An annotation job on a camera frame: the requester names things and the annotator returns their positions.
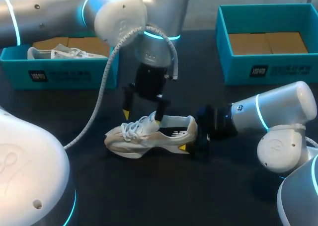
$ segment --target white sneaker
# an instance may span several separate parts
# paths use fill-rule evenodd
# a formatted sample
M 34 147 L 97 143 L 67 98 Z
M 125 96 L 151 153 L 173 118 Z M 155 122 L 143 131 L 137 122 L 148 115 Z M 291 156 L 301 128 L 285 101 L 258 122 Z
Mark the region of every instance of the white sneaker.
M 53 50 L 38 50 L 30 47 L 27 52 L 27 59 L 87 59 L 107 58 L 106 56 L 87 53 L 77 48 L 69 48 L 62 44 L 57 45 Z
M 110 130 L 106 134 L 106 147 L 127 158 L 140 158 L 154 147 L 187 154 L 186 145 L 192 144 L 197 136 L 194 118 L 164 115 L 158 124 L 155 113 L 144 116 L 135 123 L 123 123 Z

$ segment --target blue storage box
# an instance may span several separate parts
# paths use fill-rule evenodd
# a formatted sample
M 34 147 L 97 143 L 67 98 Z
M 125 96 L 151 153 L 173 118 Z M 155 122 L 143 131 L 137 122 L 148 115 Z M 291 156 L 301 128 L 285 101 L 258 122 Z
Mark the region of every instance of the blue storage box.
M 299 32 L 308 54 L 233 54 L 229 34 L 272 32 Z M 318 82 L 318 13 L 312 4 L 222 5 L 216 40 L 226 84 Z
M 0 56 L 0 64 L 14 89 L 100 88 L 108 58 L 27 60 L 27 50 L 30 47 L 31 45 L 22 45 L 5 48 Z M 108 73 L 107 89 L 115 89 L 117 86 L 118 62 L 119 54 Z

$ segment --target shoe sole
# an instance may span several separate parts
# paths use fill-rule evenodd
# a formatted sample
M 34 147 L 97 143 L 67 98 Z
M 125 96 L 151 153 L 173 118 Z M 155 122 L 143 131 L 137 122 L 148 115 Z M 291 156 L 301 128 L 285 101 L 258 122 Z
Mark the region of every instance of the shoe sole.
M 162 146 L 156 146 L 157 148 L 163 148 L 166 149 L 167 151 L 171 152 L 171 153 L 176 153 L 176 154 L 189 154 L 189 152 L 187 152 L 185 149 L 186 147 L 192 143 L 188 143 L 185 145 L 181 145 L 181 146 L 169 146 L 169 145 L 162 145 Z M 119 152 L 119 151 L 114 151 L 109 149 L 111 152 L 115 153 L 116 155 L 125 157 L 125 158 L 130 158 L 130 159 L 138 159 L 141 158 L 144 154 L 146 154 L 146 152 L 148 152 L 150 149 L 152 148 L 147 148 L 144 151 L 140 151 L 140 152 L 132 152 L 132 153 L 126 153 L 126 152 Z

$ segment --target white cable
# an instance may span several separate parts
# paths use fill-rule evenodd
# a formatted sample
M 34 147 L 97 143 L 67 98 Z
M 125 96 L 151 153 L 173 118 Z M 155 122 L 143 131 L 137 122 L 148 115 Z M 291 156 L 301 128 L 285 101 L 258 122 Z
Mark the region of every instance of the white cable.
M 81 133 L 70 143 L 68 143 L 66 146 L 64 146 L 64 149 L 68 149 L 71 146 L 73 146 L 75 143 L 77 143 L 82 136 L 88 131 L 88 129 L 91 127 L 97 113 L 98 110 L 100 108 L 101 105 L 101 101 L 103 99 L 103 94 L 104 94 L 104 90 L 105 90 L 105 86 L 106 86 L 106 81 L 107 81 L 107 77 L 108 77 L 108 72 L 110 70 L 111 64 L 113 63 L 115 56 L 117 55 L 117 53 L 119 52 L 120 48 L 123 46 L 124 43 L 126 43 L 128 40 L 130 40 L 130 38 L 133 38 L 135 36 L 135 34 L 137 34 L 138 32 L 144 32 L 144 31 L 150 31 L 155 33 L 158 36 L 161 36 L 169 45 L 171 51 L 172 51 L 172 56 L 173 56 L 173 79 L 178 79 L 178 54 L 177 51 L 173 45 L 173 43 L 169 40 L 169 38 L 160 30 L 151 27 L 151 26 L 146 26 L 146 29 L 144 29 L 143 27 L 138 27 L 135 30 L 130 31 L 126 36 L 124 36 L 119 43 L 117 44 L 117 46 L 114 48 L 114 50 L 112 51 L 108 62 L 106 64 L 105 70 L 104 70 L 104 74 L 103 74 L 103 78 L 100 84 L 100 88 L 99 88 L 99 93 L 98 93 L 98 98 L 96 101 L 96 105 L 95 108 L 93 110 L 93 113 L 89 119 L 89 121 L 87 122 L 86 126 L 83 128 L 83 130 L 81 131 Z
M 306 137 L 306 141 L 311 143 L 315 148 L 318 148 L 318 143 L 316 143 L 313 139 Z

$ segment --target black tabletop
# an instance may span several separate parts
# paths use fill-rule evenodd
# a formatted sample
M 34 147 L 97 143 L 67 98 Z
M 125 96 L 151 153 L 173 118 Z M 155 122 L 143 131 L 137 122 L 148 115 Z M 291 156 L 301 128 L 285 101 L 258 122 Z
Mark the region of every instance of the black tabletop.
M 205 104 L 236 102 L 277 86 L 225 86 L 214 31 L 185 31 L 177 47 L 179 80 L 165 86 L 172 101 L 166 114 L 193 115 Z M 89 132 L 68 150 L 80 226 L 280 226 L 276 194 L 280 180 L 259 165 L 262 136 L 213 142 L 210 161 L 153 149 L 141 159 L 106 150 L 104 134 L 124 122 L 121 86 L 132 82 L 138 62 L 133 44 L 120 54 L 119 88 L 107 91 Z M 318 95 L 318 85 L 310 85 Z M 55 135 L 62 144 L 85 126 L 97 91 L 14 91 L 0 72 L 0 105 L 18 118 Z M 131 121 L 156 106 L 135 99 Z M 318 120 L 307 124 L 315 139 Z

